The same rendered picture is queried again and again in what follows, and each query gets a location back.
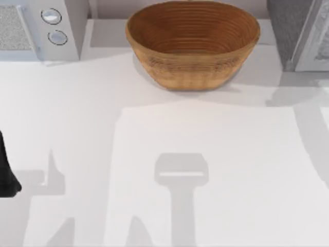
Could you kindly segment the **brown wooden basket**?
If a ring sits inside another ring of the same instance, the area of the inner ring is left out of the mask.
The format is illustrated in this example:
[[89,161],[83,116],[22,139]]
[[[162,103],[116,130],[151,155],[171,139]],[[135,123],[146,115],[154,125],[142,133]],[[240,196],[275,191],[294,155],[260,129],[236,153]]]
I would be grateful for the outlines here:
[[227,83],[259,41],[249,12],[214,1],[168,1],[135,12],[126,39],[146,73],[174,91],[205,91]]

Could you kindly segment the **pale microwave oven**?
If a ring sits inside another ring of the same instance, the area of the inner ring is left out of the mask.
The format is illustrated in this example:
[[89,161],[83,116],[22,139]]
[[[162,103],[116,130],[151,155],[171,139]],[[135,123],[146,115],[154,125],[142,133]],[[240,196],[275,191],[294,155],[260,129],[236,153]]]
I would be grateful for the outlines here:
[[[49,8],[62,15],[57,25],[41,18],[41,11]],[[0,0],[0,61],[80,60],[88,15],[88,0]],[[67,35],[65,45],[48,40],[48,33],[54,30]]]

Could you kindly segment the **small microwave knob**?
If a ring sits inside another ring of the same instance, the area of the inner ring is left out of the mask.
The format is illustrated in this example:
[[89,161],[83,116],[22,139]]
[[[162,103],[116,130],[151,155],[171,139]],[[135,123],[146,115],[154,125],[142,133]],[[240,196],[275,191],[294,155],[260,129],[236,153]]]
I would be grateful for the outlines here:
[[52,44],[57,46],[65,45],[68,42],[67,35],[60,30],[54,30],[52,32],[49,32],[47,37]]

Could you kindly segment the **large microwave knob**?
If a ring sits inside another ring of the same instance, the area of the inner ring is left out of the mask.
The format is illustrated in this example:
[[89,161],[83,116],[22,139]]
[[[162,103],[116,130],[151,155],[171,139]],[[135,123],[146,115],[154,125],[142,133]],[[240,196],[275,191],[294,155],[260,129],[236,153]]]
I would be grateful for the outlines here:
[[57,25],[61,22],[62,15],[58,10],[49,8],[41,11],[41,18],[49,25]]

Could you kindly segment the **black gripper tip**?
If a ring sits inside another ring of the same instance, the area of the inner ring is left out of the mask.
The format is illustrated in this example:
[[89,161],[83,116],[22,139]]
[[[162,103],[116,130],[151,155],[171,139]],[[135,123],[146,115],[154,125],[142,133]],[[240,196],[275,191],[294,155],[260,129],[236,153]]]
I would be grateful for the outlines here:
[[9,165],[3,134],[0,131],[0,198],[13,198],[21,190],[22,186]]

